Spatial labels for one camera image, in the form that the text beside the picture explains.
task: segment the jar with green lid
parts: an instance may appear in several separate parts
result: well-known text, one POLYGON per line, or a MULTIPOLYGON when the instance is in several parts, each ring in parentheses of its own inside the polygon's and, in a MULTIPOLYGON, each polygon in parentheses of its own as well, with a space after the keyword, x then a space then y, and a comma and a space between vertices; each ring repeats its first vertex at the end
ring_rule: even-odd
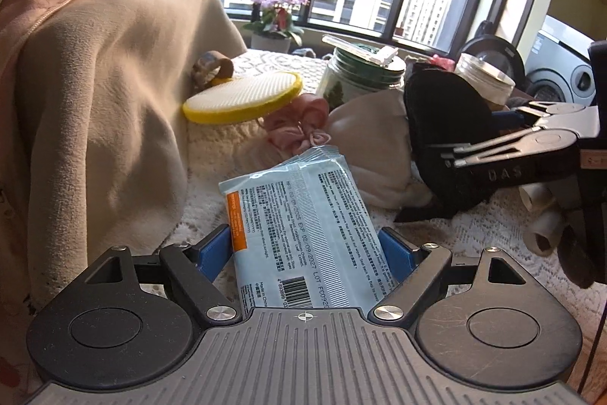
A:
MULTIPOLYGON (((379 51, 362 43, 355 45, 370 53, 379 51)), ((329 108, 333 110, 367 93, 402 88, 405 69, 405 61, 400 57, 394 57, 390 64, 380 67, 341 48, 335 48, 316 94, 329 102, 329 108)))

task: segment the picture frame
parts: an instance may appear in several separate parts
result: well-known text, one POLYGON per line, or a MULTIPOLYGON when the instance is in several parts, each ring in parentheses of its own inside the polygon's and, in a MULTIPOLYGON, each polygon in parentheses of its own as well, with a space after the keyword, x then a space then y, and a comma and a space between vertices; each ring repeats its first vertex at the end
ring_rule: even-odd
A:
POLYGON ((493 35, 517 46, 521 40, 535 0, 493 0, 488 21, 493 35))

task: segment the yellow rim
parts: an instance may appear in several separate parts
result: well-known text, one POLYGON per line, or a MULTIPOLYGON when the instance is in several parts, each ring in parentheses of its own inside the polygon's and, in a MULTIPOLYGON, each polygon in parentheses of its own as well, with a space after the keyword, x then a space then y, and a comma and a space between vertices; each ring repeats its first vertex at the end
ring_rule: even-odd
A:
POLYGON ((187 120, 196 124, 236 124, 259 119, 260 117, 266 116, 269 113, 281 109, 289 104, 297 95, 299 95, 304 87, 299 73, 291 71, 280 72, 287 72, 288 74, 295 76, 293 86, 286 92, 268 100, 267 102, 264 102, 263 104, 259 104, 254 107, 247 107, 245 109, 204 112, 190 109, 186 102, 181 108, 183 109, 183 113, 185 114, 187 120))

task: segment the white lace tablecloth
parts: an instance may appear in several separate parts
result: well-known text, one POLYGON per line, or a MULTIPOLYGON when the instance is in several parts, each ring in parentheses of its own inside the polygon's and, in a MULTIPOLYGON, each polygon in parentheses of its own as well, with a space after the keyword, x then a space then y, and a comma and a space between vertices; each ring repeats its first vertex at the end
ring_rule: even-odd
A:
MULTIPOLYGON (((304 78, 307 92, 314 92, 324 72, 325 61, 272 52, 249 51, 234 60, 236 75, 254 77, 266 71, 288 69, 304 78)), ((180 224, 165 244, 198 242, 220 223, 227 222, 225 203, 217 184, 225 179, 253 172, 239 155, 242 143, 260 134, 257 123, 237 126, 189 126, 189 183, 187 202, 180 224)), ((393 226, 394 211, 370 209, 374 226, 393 226)), ((569 383, 577 388, 588 352, 607 298, 602 285, 582 290, 563 274, 557 256, 539 258, 524 246, 523 229, 530 216, 515 189, 498 191, 486 205, 457 215, 453 220, 431 220, 393 226, 404 237, 417 244, 435 242, 454 254, 478 255, 484 247, 506 250, 563 304, 579 322, 584 334, 582 355, 569 383)), ((215 285, 231 300, 237 299, 234 267, 230 263, 215 285)), ((603 335, 595 357, 593 371, 586 384, 584 397, 594 402, 607 386, 607 336, 603 335)))

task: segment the round yellow-rimmed object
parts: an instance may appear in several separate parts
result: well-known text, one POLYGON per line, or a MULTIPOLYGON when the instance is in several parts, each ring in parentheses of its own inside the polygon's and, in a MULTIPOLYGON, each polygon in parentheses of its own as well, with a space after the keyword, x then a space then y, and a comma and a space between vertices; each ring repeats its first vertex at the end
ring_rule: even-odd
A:
POLYGON ((301 76, 290 71, 230 79, 189 98, 183 113, 197 124, 243 123, 283 108, 303 87, 301 76))

